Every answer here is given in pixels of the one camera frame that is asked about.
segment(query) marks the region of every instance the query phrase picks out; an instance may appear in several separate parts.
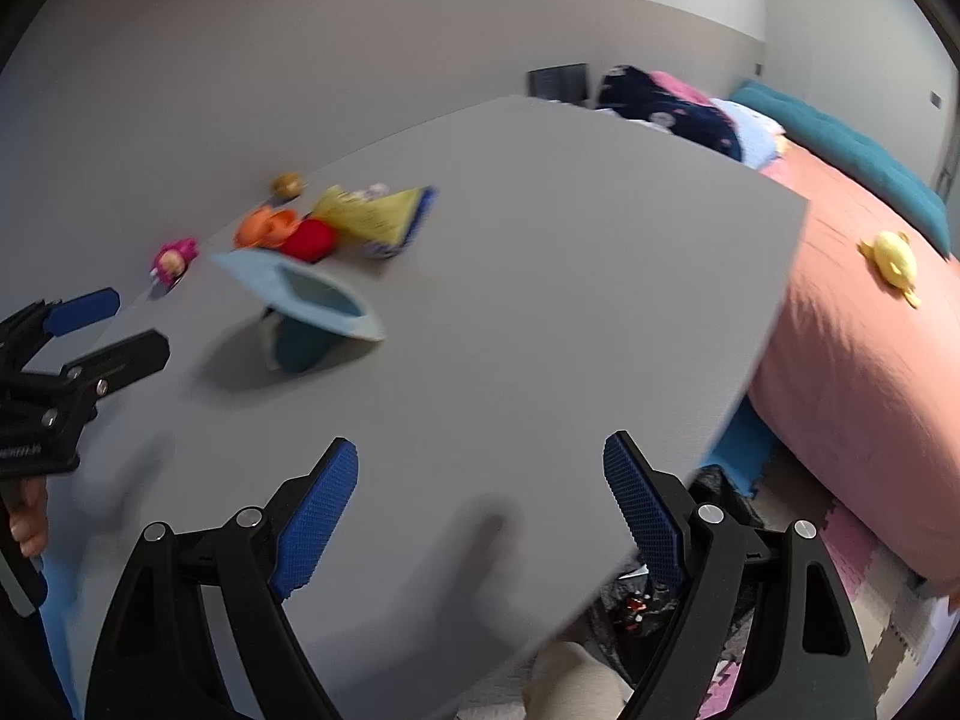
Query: yellow plush toy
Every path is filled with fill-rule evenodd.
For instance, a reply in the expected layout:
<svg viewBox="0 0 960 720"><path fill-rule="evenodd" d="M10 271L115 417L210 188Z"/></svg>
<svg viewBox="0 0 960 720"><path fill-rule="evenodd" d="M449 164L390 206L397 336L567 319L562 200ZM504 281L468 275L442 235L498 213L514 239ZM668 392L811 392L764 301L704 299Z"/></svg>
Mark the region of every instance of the yellow plush toy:
<svg viewBox="0 0 960 720"><path fill-rule="evenodd" d="M913 308L920 308L920 298L914 292L917 285L917 258L910 250L906 233L881 232L874 242L860 242L860 253L877 266L884 280L904 293Z"/></svg>
<svg viewBox="0 0 960 720"><path fill-rule="evenodd" d="M398 191L385 196L374 191L371 196L370 190L362 193L344 191L340 186L330 187L317 201L310 217L367 241L398 247L410 229L423 196L423 189Z"/></svg>

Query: navy blue pillow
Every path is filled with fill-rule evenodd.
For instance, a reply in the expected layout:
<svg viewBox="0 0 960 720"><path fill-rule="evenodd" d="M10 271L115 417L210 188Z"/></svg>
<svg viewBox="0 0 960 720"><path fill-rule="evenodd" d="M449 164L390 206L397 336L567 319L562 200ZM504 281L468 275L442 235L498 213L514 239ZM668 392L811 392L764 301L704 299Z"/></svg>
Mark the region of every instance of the navy blue pillow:
<svg viewBox="0 0 960 720"><path fill-rule="evenodd" d="M604 77L597 107L610 108L624 119L660 124L680 138L712 148L737 162L743 158L736 132L719 110L674 97L635 67L621 65Z"/></svg>

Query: finger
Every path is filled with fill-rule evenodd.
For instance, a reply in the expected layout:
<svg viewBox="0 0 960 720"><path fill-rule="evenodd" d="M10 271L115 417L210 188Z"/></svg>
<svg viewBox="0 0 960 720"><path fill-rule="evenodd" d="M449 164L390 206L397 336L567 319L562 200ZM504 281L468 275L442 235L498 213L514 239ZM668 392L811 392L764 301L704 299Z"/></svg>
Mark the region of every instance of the finger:
<svg viewBox="0 0 960 720"><path fill-rule="evenodd" d="M30 509L37 506L42 506L46 509L46 477L40 476L32 479L23 479L20 482L20 498L23 501L23 505Z"/></svg>
<svg viewBox="0 0 960 720"><path fill-rule="evenodd" d="M31 538L30 541L25 541L20 545L20 552L23 557L36 557L47 548L48 541L49 538L46 531L38 533Z"/></svg>
<svg viewBox="0 0 960 720"><path fill-rule="evenodd" d="M18 509L11 515L10 532L13 540L23 543L47 530L47 518L35 509Z"/></svg>

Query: red toy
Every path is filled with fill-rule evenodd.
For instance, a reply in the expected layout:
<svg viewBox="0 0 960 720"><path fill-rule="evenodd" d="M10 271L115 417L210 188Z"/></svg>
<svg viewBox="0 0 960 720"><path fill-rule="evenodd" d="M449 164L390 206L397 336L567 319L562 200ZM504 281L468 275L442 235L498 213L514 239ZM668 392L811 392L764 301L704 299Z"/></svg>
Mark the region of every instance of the red toy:
<svg viewBox="0 0 960 720"><path fill-rule="evenodd" d="M318 263L337 247L337 231L315 218L305 218L277 250L309 265Z"/></svg>

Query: bed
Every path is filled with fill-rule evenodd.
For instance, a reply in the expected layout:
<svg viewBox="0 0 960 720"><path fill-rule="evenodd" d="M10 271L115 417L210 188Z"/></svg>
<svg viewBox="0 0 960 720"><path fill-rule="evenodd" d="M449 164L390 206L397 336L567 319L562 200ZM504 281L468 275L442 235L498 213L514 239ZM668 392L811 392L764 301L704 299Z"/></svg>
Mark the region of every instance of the bed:
<svg viewBox="0 0 960 720"><path fill-rule="evenodd" d="M597 103L663 124L808 200L752 408L934 593L960 592L960 263L943 201L878 143L757 81L711 100L668 74L621 65ZM689 110L705 124L674 127ZM724 146L731 131L735 151ZM885 230L909 237L919 309L858 250Z"/></svg>
<svg viewBox="0 0 960 720"><path fill-rule="evenodd" d="M960 263L795 143L764 170L809 201L784 309L750 385L797 458L938 595L960 589ZM857 250L904 231L920 309Z"/></svg>

